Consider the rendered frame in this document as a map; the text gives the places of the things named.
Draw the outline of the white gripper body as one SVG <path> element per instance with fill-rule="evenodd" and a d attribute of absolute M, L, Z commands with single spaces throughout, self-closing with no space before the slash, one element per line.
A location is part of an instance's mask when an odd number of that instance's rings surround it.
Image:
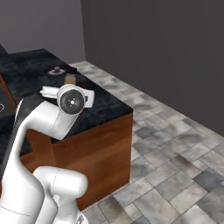
<path fill-rule="evenodd" d="M 95 100 L 95 92 L 76 85 L 64 85 L 62 87 L 43 86 L 40 93 L 45 98 L 56 99 L 54 105 L 44 101 L 45 109 L 84 109 L 92 108 Z"/>

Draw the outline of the wooden island with black top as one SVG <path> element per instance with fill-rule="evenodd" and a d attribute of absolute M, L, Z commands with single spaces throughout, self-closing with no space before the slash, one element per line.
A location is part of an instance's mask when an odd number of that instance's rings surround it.
<path fill-rule="evenodd" d="M 78 205 L 85 209 L 130 182 L 133 108 L 90 80 L 92 69 L 69 66 L 46 49 L 8 53 L 0 45 L 0 81 L 6 101 L 17 105 L 43 86 L 62 86 L 63 74 L 49 74 L 54 67 L 74 76 L 80 87 L 93 90 L 94 105 L 84 109 L 62 141 L 30 130 L 20 158 L 31 172 L 53 165 L 84 173 L 88 189 Z"/>

